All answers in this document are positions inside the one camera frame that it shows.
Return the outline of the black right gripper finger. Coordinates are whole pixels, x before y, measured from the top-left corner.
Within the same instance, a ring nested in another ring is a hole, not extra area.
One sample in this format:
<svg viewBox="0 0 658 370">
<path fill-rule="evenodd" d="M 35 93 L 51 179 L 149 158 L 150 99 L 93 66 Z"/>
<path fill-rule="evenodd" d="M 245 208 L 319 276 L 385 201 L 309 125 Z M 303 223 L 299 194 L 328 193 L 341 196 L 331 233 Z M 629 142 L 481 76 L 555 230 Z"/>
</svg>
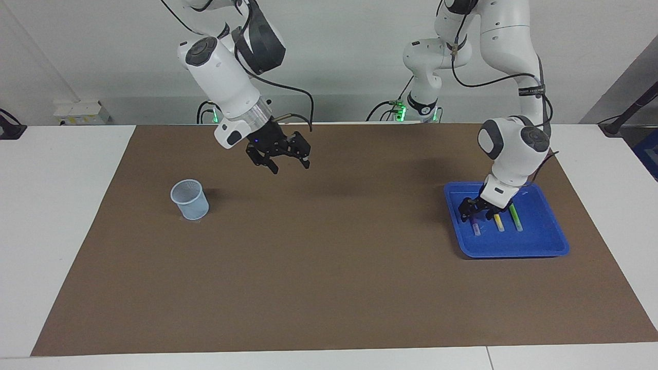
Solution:
<svg viewBox="0 0 658 370">
<path fill-rule="evenodd" d="M 305 140 L 305 138 L 303 138 L 302 134 L 298 131 L 294 131 L 291 136 L 288 136 L 287 147 L 290 152 L 289 156 L 298 159 L 304 169 L 309 169 L 311 145 Z"/>
<path fill-rule="evenodd" d="M 247 149 L 246 153 L 256 166 L 267 167 L 274 175 L 278 174 L 278 166 L 268 154 L 262 154 L 257 149 Z"/>
</svg>

